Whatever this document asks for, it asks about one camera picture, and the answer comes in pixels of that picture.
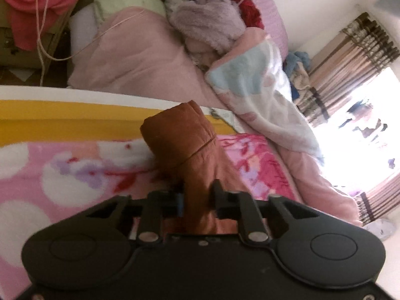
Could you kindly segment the pink quilted headboard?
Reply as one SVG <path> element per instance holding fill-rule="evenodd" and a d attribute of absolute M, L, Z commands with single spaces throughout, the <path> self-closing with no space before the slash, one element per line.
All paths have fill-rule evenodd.
<path fill-rule="evenodd" d="M 261 14 L 265 31 L 278 46 L 283 60 L 288 55 L 288 34 L 274 0 L 252 0 Z"/>

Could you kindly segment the left striped curtain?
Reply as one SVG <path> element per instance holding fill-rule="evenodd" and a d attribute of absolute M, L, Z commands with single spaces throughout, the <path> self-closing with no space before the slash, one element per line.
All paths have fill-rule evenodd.
<path fill-rule="evenodd" d="M 344 27 L 311 60 L 310 87 L 294 104 L 314 127 L 349 100 L 350 94 L 399 58 L 399 48 L 369 13 Z"/>

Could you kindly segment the brown corduroy garment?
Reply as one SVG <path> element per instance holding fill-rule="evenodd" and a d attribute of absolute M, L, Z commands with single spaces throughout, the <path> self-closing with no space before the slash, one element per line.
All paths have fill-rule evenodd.
<path fill-rule="evenodd" d="M 194 101 L 148 117 L 140 127 L 159 169 L 171 183 L 184 186 L 183 216 L 167 219 L 169 234 L 234 234 L 237 223 L 218 219 L 210 206 L 210 188 L 220 180 L 226 191 L 248 192 L 218 141 L 209 120 Z"/>

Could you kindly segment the pink quilt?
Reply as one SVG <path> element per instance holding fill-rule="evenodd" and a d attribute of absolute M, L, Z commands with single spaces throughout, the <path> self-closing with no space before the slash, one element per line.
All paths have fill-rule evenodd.
<path fill-rule="evenodd" d="M 240 37 L 243 35 L 271 39 L 260 28 L 246 28 Z M 212 60 L 211 66 L 223 56 Z M 195 66 L 182 36 L 166 18 L 147 9 L 129 7 L 106 20 L 91 44 L 78 54 L 68 84 L 76 90 L 195 101 L 200 106 L 229 111 L 206 81 L 209 69 L 202 72 Z M 274 145 L 308 206 L 360 225 L 355 200 L 338 192 L 322 176 L 321 160 Z"/>

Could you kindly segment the right striped curtain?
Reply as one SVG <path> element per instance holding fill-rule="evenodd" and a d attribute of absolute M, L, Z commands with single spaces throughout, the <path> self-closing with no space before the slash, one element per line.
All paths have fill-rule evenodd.
<path fill-rule="evenodd" d="M 359 219 L 364 226 L 383 218 L 399 206 L 399 173 L 355 197 Z"/>

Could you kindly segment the striped curtain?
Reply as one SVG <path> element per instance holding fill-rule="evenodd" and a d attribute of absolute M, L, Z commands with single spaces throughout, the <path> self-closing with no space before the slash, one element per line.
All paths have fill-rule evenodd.
<path fill-rule="evenodd" d="M 399 58 L 399 48 L 369 13 L 344 27 L 311 60 L 310 87 L 294 104 L 314 127 L 349 100 L 350 94 Z"/>
<path fill-rule="evenodd" d="M 399 206 L 399 173 L 355 197 L 359 219 L 364 226 L 383 218 Z"/>

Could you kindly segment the lilac fluffy garment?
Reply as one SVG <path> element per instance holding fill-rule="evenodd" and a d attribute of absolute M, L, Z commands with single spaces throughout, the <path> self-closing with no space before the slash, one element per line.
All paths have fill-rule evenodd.
<path fill-rule="evenodd" d="M 170 24 L 184 37 L 227 53 L 246 25 L 231 0 L 164 0 Z"/>

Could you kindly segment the yellow bed sheet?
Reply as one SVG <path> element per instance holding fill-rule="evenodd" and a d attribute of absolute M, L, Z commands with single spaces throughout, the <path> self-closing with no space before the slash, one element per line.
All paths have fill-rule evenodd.
<path fill-rule="evenodd" d="M 148 117 L 176 106 L 119 106 L 71 101 L 2 100 L 1 145 L 20 142 L 123 141 L 141 137 Z"/>

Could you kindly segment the blue clothes pile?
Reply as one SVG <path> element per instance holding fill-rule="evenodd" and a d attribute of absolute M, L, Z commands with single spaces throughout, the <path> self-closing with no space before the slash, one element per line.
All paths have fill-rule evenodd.
<path fill-rule="evenodd" d="M 305 91 L 310 88 L 310 70 L 311 59 L 307 52 L 295 51 L 288 53 L 283 63 L 283 71 L 289 79 L 293 101 L 301 98 Z"/>

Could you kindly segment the white pastel patterned blanket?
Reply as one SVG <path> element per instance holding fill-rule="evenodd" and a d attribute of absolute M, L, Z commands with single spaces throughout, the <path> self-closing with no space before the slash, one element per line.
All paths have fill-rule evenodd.
<path fill-rule="evenodd" d="M 244 34 L 214 62 L 205 80 L 227 108 L 278 146 L 322 161 L 315 134 L 290 97 L 279 48 L 267 36 Z"/>

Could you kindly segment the dark red garment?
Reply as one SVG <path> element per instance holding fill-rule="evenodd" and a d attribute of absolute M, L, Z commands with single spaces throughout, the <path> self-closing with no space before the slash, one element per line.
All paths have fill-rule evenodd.
<path fill-rule="evenodd" d="M 231 2 L 239 8 L 241 19 L 246 27 L 265 28 L 260 10 L 252 0 L 231 0 Z"/>

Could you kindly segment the green pillow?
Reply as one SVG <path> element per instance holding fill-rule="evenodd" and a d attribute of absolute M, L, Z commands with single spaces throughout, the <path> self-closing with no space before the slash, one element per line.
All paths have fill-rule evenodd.
<path fill-rule="evenodd" d="M 97 25 L 123 9 L 137 7 L 166 17 L 166 8 L 161 0 L 93 0 L 93 11 Z"/>

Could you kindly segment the pink floral fleece blanket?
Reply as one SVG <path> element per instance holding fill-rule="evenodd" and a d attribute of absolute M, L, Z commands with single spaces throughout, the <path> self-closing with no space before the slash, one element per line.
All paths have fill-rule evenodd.
<path fill-rule="evenodd" d="M 143 199 L 164 185 L 142 139 L 1 148 L 1 297 L 29 285 L 21 251 L 32 234 L 115 194 Z"/>

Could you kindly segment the white patterned pillow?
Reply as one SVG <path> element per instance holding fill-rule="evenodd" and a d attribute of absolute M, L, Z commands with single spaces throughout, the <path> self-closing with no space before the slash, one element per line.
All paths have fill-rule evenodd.
<path fill-rule="evenodd" d="M 381 241 L 389 239 L 397 230 L 396 225 L 389 219 L 380 218 L 363 227 Z"/>

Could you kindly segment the coral red cloth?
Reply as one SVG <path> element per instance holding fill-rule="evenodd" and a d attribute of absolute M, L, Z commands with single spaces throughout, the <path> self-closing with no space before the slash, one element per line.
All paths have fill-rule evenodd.
<path fill-rule="evenodd" d="M 17 48 L 32 51 L 37 46 L 37 29 L 47 32 L 78 0 L 4 0 Z"/>

